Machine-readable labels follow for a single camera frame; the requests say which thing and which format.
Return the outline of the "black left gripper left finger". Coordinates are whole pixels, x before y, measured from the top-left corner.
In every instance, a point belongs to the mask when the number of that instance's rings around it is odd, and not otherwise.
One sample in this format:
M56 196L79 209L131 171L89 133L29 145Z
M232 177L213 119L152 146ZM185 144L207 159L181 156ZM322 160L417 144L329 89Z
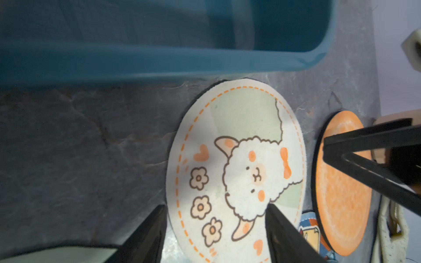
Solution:
M159 263L167 231L167 207L157 206L106 263Z

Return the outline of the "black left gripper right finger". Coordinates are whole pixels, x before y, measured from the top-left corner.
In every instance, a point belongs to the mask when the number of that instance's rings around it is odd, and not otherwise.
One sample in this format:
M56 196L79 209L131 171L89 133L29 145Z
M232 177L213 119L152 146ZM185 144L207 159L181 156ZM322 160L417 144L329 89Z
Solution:
M325 263L274 204L265 213L265 229L273 263Z

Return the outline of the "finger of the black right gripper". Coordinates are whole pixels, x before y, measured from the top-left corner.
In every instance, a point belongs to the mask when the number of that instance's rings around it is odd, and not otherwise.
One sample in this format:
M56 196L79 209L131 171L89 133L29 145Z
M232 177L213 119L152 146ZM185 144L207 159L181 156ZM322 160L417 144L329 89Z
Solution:
M333 168L376 190L396 203L421 213L421 194L406 185L389 179L389 171L377 163L372 150L379 149L379 138L386 126L375 125L326 137L323 140L323 160Z

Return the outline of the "white sheep coaster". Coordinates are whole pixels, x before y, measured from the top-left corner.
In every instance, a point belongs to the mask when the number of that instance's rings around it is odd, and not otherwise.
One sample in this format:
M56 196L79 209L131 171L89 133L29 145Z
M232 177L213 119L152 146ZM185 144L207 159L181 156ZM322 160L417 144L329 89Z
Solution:
M184 115L168 158L166 199L193 263L268 263L269 204L298 228L307 182L303 134L287 101L256 80L221 82Z

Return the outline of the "teal plastic storage box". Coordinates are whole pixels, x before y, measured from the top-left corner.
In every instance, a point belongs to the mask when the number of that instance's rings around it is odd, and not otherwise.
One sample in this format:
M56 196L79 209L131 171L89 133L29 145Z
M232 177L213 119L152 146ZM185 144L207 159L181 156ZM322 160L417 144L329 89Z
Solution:
M301 71L338 1L2 1L1 88Z

